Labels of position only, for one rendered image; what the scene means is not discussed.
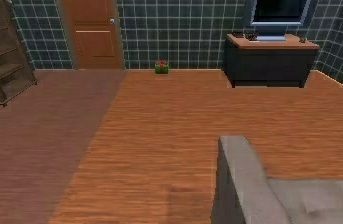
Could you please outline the grey framed television set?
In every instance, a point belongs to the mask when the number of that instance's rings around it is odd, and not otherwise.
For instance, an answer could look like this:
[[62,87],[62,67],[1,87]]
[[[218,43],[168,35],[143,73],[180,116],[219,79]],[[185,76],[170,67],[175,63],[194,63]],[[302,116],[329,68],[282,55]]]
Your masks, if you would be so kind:
[[303,26],[311,0],[249,0],[249,26],[257,41],[285,41],[287,26]]

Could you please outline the brown wooden room door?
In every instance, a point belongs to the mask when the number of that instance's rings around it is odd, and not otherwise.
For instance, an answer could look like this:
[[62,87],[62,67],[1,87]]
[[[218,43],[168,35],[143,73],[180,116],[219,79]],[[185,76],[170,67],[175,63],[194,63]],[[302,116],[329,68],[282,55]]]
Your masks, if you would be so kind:
[[117,0],[61,0],[79,69],[122,69]]

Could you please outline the green gift box red ribbon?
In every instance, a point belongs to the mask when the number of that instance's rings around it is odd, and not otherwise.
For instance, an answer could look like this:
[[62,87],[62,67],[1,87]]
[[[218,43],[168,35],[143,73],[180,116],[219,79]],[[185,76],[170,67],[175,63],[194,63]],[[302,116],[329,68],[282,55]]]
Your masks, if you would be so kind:
[[158,60],[155,63],[155,73],[156,74],[167,74],[169,70],[168,63],[166,61]]

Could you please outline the grey sofa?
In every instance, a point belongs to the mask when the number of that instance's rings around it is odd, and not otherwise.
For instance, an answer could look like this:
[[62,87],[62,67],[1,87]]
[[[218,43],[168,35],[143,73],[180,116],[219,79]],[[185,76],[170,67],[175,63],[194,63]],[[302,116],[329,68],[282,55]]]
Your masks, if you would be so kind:
[[247,138],[221,136],[211,224],[343,224],[343,178],[269,178]]

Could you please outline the black cabinet wooden top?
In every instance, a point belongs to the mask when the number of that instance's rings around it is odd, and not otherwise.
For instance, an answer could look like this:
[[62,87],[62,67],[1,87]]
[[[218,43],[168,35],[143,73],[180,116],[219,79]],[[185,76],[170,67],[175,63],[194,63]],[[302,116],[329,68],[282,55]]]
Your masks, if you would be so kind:
[[224,42],[222,71],[232,87],[304,88],[319,46],[286,34],[284,41],[250,41],[232,34]]

